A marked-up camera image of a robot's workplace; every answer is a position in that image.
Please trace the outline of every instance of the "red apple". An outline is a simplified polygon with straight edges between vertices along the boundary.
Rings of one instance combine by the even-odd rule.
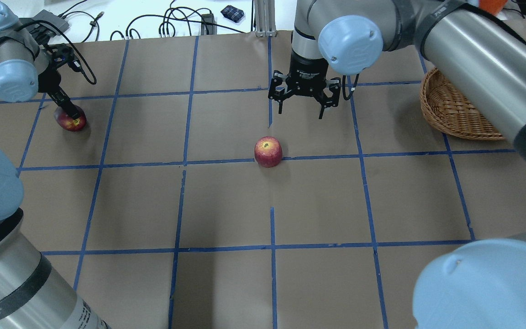
[[[271,168],[277,166],[283,156],[281,144],[275,137],[265,136],[255,144],[255,160],[262,167]]]
[[[79,114],[81,115],[78,119],[72,119],[71,117],[62,110],[60,106],[54,111],[54,119],[58,122],[58,125],[67,131],[80,131],[86,125],[86,115],[79,106],[76,106]]]

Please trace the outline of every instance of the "brown woven basket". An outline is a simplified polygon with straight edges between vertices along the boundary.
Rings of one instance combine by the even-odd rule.
[[[423,79],[420,98],[423,117],[443,133],[465,139],[505,139],[438,69]]]

